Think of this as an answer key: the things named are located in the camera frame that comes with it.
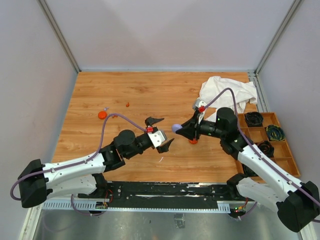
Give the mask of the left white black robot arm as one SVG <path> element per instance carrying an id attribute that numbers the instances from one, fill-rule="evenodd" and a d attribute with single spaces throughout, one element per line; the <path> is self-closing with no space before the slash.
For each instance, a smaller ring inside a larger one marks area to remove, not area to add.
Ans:
<path id="1" fill-rule="evenodd" d="M 159 118 L 148 117 L 143 133 L 136 136 L 132 130 L 122 130 L 113 141 L 99 145 L 98 149 L 86 156 L 60 163 L 42 163 L 40 159 L 32 160 L 18 176 L 13 187 L 19 188 L 19 197 L 13 199 L 21 202 L 23 208 L 32 208 L 54 197 L 72 194 L 93 194 L 101 198 L 107 193 L 107 185 L 103 174 L 114 171 L 125 165 L 136 155 L 147 149 L 156 149 L 158 153 L 166 153 L 173 142 L 163 130 L 155 124 Z"/>

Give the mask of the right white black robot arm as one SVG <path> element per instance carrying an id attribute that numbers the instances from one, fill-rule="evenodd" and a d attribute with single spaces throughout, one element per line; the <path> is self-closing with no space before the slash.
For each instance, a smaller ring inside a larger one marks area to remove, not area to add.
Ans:
<path id="1" fill-rule="evenodd" d="M 231 108 L 218 109 L 215 122 L 204 120 L 204 112 L 203 106 L 197 108 L 188 121 L 174 124 L 172 131 L 191 141 L 201 135 L 219 138 L 225 153 L 266 182 L 266 185 L 256 183 L 239 173 L 227 181 L 226 193 L 230 199 L 245 197 L 262 204 L 276 212 L 280 221 L 295 233 L 315 221 L 320 214 L 320 195 L 313 182 L 302 182 L 268 158 L 241 131 Z"/>

